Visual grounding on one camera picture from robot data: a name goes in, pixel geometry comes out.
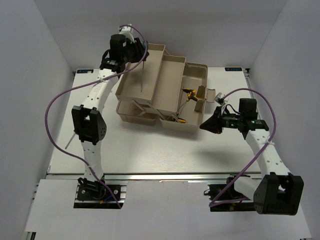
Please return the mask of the long green-handled screwdriver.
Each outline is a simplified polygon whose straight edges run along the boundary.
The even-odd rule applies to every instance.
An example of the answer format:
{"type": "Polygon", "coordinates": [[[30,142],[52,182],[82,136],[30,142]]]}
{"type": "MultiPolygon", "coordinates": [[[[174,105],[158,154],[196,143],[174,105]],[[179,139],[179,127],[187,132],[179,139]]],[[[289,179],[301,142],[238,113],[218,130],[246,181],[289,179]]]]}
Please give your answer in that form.
{"type": "MultiPolygon", "coordinates": [[[[143,42],[143,46],[145,48],[146,51],[148,51],[148,42],[144,41],[143,42]]],[[[144,70],[145,70],[145,61],[147,59],[147,53],[145,54],[145,58],[142,61],[142,77],[141,77],[141,81],[140,81],[140,92],[143,91],[143,82],[144,82],[144,70]]]]}

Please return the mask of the yellow T-handle hex key long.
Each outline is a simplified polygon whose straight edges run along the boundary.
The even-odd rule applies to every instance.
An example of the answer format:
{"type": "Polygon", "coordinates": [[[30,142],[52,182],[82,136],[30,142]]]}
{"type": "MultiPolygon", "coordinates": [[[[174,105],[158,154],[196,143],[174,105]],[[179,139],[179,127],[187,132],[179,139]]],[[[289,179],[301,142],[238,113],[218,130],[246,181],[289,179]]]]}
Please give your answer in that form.
{"type": "Polygon", "coordinates": [[[180,118],[179,117],[179,113],[176,113],[176,114],[172,114],[169,119],[172,121],[172,122],[177,122],[177,123],[181,123],[181,124],[185,124],[187,121],[183,118],[180,118]]]}

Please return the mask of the yellow T-handle hex key short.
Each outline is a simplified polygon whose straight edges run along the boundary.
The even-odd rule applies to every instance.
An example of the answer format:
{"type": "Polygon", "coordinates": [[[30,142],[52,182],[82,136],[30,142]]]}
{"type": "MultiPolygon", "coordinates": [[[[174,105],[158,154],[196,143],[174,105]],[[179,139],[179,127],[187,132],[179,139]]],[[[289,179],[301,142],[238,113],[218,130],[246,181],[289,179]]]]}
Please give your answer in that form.
{"type": "Polygon", "coordinates": [[[183,88],[182,91],[184,93],[191,94],[191,95],[194,95],[196,93],[195,89],[190,89],[190,88],[183,88]]]}

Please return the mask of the beige plastic toolbox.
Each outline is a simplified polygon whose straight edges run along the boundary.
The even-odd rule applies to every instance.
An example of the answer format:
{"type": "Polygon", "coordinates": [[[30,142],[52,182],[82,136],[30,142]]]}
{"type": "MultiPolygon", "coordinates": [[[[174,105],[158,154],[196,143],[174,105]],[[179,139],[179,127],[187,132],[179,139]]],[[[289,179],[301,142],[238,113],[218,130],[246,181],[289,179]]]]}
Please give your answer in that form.
{"type": "Polygon", "coordinates": [[[214,89],[208,88],[208,66],[187,62],[184,56],[170,55],[163,44],[148,44],[149,56],[142,67],[124,74],[115,92],[116,113],[127,123],[153,126],[159,120],[163,128],[185,133],[196,133],[203,123],[206,103],[213,103],[214,89]],[[196,90],[198,101],[187,100],[183,89],[196,90]],[[186,123],[174,122],[171,115],[179,113],[186,123]]]}

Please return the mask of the short green-handled screwdriver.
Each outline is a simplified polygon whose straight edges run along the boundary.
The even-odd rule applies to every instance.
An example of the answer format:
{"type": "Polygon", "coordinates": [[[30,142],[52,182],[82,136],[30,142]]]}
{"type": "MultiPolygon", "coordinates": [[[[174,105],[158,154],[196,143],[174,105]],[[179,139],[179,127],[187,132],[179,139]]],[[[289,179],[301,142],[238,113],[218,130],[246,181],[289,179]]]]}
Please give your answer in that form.
{"type": "Polygon", "coordinates": [[[70,137],[69,141],[67,142],[66,146],[65,146],[65,150],[68,149],[69,145],[71,144],[71,142],[73,141],[74,137],[75,137],[76,133],[73,132],[72,136],[70,137]]]}

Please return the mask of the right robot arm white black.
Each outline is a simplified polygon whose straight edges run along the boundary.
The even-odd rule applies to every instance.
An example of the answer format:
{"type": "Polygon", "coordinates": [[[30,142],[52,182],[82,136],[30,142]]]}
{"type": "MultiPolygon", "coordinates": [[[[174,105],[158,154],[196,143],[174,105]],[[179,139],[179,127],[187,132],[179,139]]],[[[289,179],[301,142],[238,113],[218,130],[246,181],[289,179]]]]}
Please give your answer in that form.
{"type": "Polygon", "coordinates": [[[213,197],[210,207],[251,200],[261,215],[297,214],[304,181],[292,174],[281,160],[268,125],[258,118],[255,99],[241,98],[237,113],[230,113],[224,105],[216,107],[200,129],[214,134],[221,134],[223,129],[237,129],[250,146],[262,176],[261,180],[254,180],[241,171],[228,178],[227,185],[213,197]]]}

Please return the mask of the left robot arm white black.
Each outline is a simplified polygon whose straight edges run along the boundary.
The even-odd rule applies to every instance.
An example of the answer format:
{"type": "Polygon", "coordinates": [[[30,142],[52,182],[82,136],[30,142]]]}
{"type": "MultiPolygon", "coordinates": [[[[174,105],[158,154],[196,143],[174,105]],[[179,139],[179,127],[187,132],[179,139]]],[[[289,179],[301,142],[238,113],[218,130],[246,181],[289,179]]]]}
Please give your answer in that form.
{"type": "Polygon", "coordinates": [[[87,98],[81,105],[71,110],[74,132],[78,135],[84,154],[85,173],[80,179],[83,185],[89,184],[88,193],[99,200],[105,196],[106,187],[100,184],[104,172],[101,164],[101,143],[107,133],[107,125],[102,117],[105,102],[114,85],[120,79],[119,74],[126,70],[127,63],[145,61],[145,47],[138,37],[131,33],[118,33],[110,37],[109,49],[102,55],[98,78],[87,98]]]}

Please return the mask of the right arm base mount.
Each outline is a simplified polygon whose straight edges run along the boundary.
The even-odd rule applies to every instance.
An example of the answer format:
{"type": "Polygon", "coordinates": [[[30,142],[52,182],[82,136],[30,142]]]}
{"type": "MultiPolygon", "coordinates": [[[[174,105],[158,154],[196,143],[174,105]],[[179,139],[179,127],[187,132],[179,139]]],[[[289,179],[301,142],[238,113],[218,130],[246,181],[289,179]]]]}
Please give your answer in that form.
{"type": "MultiPolygon", "coordinates": [[[[226,184],[209,184],[207,189],[203,192],[204,196],[208,196],[212,201],[214,197],[220,193],[226,184]]],[[[236,192],[233,187],[224,192],[216,203],[230,200],[242,199],[245,196],[239,192],[236,192]]],[[[210,207],[210,212],[254,212],[254,203],[251,200],[238,200],[219,204],[214,207],[210,207]]]]}

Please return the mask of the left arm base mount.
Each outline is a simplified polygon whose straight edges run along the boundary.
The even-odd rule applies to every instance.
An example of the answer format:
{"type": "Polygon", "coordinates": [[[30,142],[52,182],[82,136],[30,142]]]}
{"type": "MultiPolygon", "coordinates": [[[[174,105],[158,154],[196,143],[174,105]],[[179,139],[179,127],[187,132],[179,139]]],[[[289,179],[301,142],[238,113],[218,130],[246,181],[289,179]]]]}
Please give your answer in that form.
{"type": "MultiPolygon", "coordinates": [[[[119,205],[122,207],[126,198],[127,186],[121,184],[108,185],[119,205]]],[[[115,209],[120,207],[112,197],[111,193],[102,187],[100,192],[86,189],[78,184],[73,204],[74,209],[115,209]]]]}

